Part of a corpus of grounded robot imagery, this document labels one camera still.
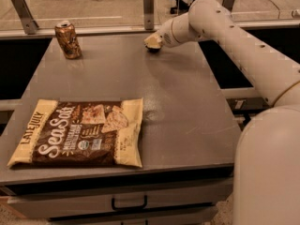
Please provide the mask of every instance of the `can lid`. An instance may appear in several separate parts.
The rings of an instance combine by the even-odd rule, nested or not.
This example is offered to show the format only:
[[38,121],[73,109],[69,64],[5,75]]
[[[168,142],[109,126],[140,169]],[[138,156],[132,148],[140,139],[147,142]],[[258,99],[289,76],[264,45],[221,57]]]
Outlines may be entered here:
[[56,27],[68,27],[68,26],[70,26],[70,25],[71,25],[71,22],[69,22],[68,20],[64,20],[64,21],[58,23],[58,24],[56,25]]

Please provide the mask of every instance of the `table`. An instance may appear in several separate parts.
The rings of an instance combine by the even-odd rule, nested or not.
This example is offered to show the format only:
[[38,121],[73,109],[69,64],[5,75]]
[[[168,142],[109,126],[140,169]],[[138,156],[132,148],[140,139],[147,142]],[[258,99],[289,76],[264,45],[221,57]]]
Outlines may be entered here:
[[[179,208],[186,211],[184,216],[196,215],[189,218],[203,215],[202,221],[215,214],[216,202],[232,191],[239,126],[198,43],[150,53],[143,46],[148,35],[79,37],[82,57],[76,60],[67,60],[52,40],[0,138],[0,186],[11,196],[10,205],[29,218],[64,218],[75,224],[84,223],[77,216],[99,214],[99,224],[142,219],[144,213],[151,215],[147,222],[167,215],[176,218],[174,209]],[[143,98],[143,167],[7,168],[40,98]],[[116,199],[135,212],[113,211],[106,203]],[[92,209],[99,201],[103,209]]]

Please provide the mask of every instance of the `drawer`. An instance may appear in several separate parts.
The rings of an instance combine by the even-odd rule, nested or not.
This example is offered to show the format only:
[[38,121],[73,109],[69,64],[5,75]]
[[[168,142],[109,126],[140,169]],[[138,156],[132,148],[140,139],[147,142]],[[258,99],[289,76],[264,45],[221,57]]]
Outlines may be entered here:
[[132,212],[196,203],[216,203],[225,200],[232,189],[231,182],[224,182],[216,185],[90,196],[35,194],[10,197],[8,203],[27,218],[59,218],[111,212]]
[[215,206],[181,208],[167,211],[143,212],[112,217],[78,217],[50,221],[48,225],[200,225],[211,221],[217,213]]

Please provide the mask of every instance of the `tile floor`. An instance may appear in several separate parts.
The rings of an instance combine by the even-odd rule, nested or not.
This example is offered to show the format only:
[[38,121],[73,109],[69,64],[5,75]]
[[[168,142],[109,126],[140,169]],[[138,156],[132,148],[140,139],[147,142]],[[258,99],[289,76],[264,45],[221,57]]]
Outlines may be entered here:
[[[64,19],[76,27],[143,26],[143,0],[26,0],[41,28],[53,28]],[[172,16],[173,0],[155,0],[155,23],[162,24]],[[300,9],[300,0],[235,0],[232,16],[235,21],[293,19],[292,11]],[[0,0],[0,33],[22,29],[10,0]],[[233,196],[217,204],[218,214],[212,225],[230,225]],[[0,225],[44,225],[44,219],[20,219],[0,205]]]

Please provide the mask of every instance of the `brown can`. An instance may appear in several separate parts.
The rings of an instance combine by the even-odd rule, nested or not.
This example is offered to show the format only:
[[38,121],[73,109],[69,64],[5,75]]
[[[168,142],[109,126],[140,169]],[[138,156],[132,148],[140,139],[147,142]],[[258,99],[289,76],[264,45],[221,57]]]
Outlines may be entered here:
[[69,21],[62,21],[55,26],[57,41],[68,59],[78,58],[82,55],[81,47],[75,32],[75,27]]

